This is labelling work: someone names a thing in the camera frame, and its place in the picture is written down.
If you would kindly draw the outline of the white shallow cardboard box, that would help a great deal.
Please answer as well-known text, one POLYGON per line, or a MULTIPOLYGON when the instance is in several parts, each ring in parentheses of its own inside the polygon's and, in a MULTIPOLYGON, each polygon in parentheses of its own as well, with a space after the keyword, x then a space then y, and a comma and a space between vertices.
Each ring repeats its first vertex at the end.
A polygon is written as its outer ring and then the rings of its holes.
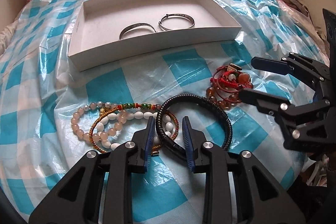
POLYGON ((233 40, 241 25, 215 0, 89 0, 68 57, 79 71, 199 43, 233 40))

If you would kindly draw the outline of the silver cuff bangle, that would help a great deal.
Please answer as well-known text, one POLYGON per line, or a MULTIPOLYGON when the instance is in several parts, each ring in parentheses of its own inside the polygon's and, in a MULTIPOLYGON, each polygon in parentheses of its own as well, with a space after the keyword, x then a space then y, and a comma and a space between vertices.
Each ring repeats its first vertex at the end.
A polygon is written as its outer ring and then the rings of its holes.
POLYGON ((151 24, 145 23, 145 22, 139 22, 139 23, 134 23, 134 24, 131 24, 129 26, 126 26, 120 32, 119 39, 121 40, 126 33, 131 32, 133 30, 141 29, 141 28, 147 28, 149 30, 152 30, 154 33, 157 32, 157 30, 151 24))

